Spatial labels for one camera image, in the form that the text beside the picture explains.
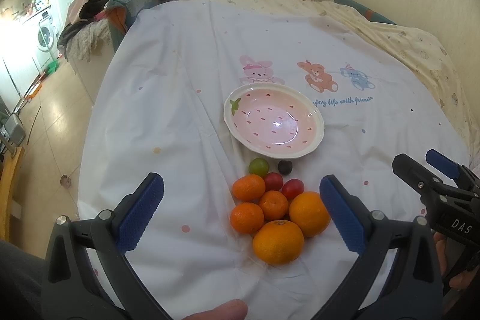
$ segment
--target printed bunny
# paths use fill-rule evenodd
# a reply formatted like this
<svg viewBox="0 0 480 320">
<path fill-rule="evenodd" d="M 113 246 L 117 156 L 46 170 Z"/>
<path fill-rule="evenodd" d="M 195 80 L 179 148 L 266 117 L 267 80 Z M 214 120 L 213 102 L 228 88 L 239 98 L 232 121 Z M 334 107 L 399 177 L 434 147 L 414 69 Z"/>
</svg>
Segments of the printed bunny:
<svg viewBox="0 0 480 320">
<path fill-rule="evenodd" d="M 332 80 L 332 76 L 325 72 L 325 67 L 321 64 L 312 64 L 308 60 L 305 63 L 297 63 L 297 65 L 308 72 L 305 76 L 305 80 L 309 86 L 318 91 L 330 90 L 331 92 L 338 91 L 338 85 Z"/>
<path fill-rule="evenodd" d="M 243 65 L 243 72 L 247 77 L 241 77 L 242 83 L 254 82 L 272 82 L 278 84 L 285 84 L 283 79 L 273 76 L 273 69 L 271 68 L 271 61 L 253 61 L 246 55 L 240 56 L 240 63 Z"/>
</svg>

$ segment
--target green leaf design on bowl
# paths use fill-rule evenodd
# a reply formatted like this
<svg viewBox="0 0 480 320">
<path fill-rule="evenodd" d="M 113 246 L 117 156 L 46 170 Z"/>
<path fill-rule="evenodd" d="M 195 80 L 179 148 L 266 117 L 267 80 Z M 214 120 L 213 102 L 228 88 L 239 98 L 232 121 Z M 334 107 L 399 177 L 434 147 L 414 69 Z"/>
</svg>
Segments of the green leaf design on bowl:
<svg viewBox="0 0 480 320">
<path fill-rule="evenodd" d="M 232 115 L 235 115 L 235 112 L 239 109 L 240 99 L 238 98 L 236 101 L 230 100 L 230 105 L 232 105 Z"/>
</svg>

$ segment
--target tiled floor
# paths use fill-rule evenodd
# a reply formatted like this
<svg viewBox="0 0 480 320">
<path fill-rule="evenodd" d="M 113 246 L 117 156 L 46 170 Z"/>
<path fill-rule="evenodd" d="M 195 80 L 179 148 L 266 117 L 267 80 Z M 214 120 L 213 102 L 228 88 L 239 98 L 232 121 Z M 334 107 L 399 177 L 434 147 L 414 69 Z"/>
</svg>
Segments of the tiled floor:
<svg viewBox="0 0 480 320">
<path fill-rule="evenodd" d="M 62 61 L 58 70 L 20 113 L 27 135 L 18 185 L 13 198 L 22 206 L 22 218 L 11 219 L 11 241 L 25 251 L 45 257 L 55 219 L 77 219 L 77 193 L 83 143 L 92 104 L 72 67 Z M 62 175 L 71 178 L 68 190 Z"/>
</svg>

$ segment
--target white bedsheet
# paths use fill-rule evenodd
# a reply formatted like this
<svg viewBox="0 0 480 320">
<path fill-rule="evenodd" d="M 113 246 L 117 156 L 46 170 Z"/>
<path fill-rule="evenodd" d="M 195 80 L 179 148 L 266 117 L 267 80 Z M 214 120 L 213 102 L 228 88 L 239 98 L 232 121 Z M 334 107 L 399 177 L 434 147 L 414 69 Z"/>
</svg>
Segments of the white bedsheet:
<svg viewBox="0 0 480 320">
<path fill-rule="evenodd" d="M 148 172 L 163 176 L 165 197 L 127 258 L 174 319 L 232 298 L 247 302 L 248 319 L 309 319 L 356 259 L 333 223 L 282 267 L 258 260 L 251 237 L 230 228 L 229 188 L 255 157 L 222 120 L 225 98 L 249 76 L 244 55 L 271 61 L 276 80 L 322 112 L 325 138 L 294 161 L 289 176 L 308 190 L 318 191 L 321 178 L 335 174 L 370 210 L 411 221 L 423 206 L 392 173 L 393 158 L 404 152 L 426 164 L 426 151 L 435 148 L 469 163 L 465 144 L 413 73 L 328 16 L 265 16 L 207 0 L 143 10 L 93 109 L 78 207 L 81 218 L 93 218 L 113 209 Z M 298 65 L 306 60 L 324 66 L 338 91 L 310 87 Z M 353 83 L 352 69 L 368 81 Z M 91 259 L 106 286 L 98 259 Z M 367 302 L 378 296 L 392 260 L 390 254 Z"/>
</svg>

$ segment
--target pink bowl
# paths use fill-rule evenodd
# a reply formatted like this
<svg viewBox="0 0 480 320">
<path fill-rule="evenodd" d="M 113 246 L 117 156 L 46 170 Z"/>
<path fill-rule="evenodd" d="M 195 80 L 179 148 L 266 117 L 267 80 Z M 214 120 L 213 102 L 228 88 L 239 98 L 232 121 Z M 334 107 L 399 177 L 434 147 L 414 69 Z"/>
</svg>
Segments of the pink bowl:
<svg viewBox="0 0 480 320">
<path fill-rule="evenodd" d="M 225 101 L 223 118 L 249 150 L 275 159 L 312 152 L 325 131 L 322 115 L 307 97 L 268 82 L 237 88 Z"/>
</svg>

